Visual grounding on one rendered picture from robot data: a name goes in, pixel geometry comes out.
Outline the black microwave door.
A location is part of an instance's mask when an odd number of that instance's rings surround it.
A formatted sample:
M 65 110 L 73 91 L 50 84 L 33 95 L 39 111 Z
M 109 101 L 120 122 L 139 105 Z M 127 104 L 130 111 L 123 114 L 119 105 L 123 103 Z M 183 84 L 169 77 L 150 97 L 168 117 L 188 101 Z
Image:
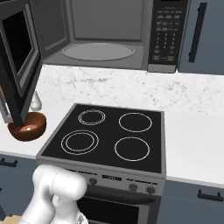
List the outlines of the black microwave door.
M 23 126 L 42 67 L 29 0 L 0 0 L 0 111 Z

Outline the grey microwave oven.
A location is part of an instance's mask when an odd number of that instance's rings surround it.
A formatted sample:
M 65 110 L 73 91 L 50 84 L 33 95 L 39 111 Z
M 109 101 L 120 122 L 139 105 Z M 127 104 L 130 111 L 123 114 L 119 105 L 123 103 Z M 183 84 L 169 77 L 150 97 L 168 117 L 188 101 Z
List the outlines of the grey microwave oven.
M 48 65 L 173 73 L 189 0 L 30 0 L 42 60 Z M 126 59 L 82 61 L 62 53 L 70 45 L 130 46 Z

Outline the black oven door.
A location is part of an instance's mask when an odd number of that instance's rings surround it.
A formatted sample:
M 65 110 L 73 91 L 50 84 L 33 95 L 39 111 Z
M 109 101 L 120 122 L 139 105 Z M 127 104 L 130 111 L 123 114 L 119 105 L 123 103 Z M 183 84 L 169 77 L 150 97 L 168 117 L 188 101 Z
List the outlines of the black oven door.
M 84 195 L 77 201 L 77 205 L 89 224 L 157 224 L 161 197 L 144 194 L 155 201 L 144 205 L 130 205 Z

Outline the brown bowl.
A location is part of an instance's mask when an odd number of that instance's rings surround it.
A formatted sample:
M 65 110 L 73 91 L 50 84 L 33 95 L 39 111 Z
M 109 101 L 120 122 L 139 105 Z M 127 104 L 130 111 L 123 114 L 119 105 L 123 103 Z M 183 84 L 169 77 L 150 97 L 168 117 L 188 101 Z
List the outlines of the brown bowl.
M 16 126 L 13 122 L 10 122 L 8 130 L 18 141 L 28 142 L 35 140 L 46 131 L 46 117 L 39 112 L 29 112 L 24 126 Z

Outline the black hob cooker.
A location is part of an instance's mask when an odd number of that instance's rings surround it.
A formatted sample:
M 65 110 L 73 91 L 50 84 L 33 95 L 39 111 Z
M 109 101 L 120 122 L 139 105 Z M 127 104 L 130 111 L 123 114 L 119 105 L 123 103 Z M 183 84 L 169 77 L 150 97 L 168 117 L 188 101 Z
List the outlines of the black hob cooker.
M 165 114 L 131 108 L 75 104 L 46 141 L 37 162 L 82 175 L 87 185 L 162 198 L 165 186 Z

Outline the blue-grey drawer front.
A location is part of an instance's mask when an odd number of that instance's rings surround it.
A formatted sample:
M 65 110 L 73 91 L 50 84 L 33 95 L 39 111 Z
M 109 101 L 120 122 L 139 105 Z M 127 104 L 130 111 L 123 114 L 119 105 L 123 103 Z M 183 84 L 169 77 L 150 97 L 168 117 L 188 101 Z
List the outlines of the blue-grey drawer front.
M 224 188 L 166 180 L 157 224 L 224 224 L 224 201 L 199 199 L 198 190 L 224 198 Z
M 32 199 L 32 174 L 37 168 L 34 159 L 0 154 L 2 158 L 7 162 L 17 160 L 17 167 L 0 166 L 0 221 L 23 214 Z

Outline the blue-grey cupboard door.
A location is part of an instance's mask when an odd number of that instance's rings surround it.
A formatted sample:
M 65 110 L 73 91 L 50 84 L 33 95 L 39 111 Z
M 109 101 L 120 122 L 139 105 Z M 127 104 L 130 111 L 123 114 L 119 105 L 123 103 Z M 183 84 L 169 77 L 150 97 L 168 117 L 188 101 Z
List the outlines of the blue-grey cupboard door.
M 189 52 L 200 3 L 207 3 L 206 14 L 196 59 L 190 63 Z M 224 75 L 224 0 L 191 0 L 178 70 L 190 74 Z

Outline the glass microwave turntable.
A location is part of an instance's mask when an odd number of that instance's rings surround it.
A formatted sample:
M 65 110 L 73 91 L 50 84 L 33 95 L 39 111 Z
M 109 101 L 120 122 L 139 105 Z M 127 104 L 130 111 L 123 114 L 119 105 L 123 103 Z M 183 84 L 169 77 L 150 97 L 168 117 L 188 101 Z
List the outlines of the glass microwave turntable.
M 70 45 L 62 50 L 68 58 L 82 61 L 111 61 L 122 60 L 135 53 L 127 45 L 114 43 L 87 43 Z

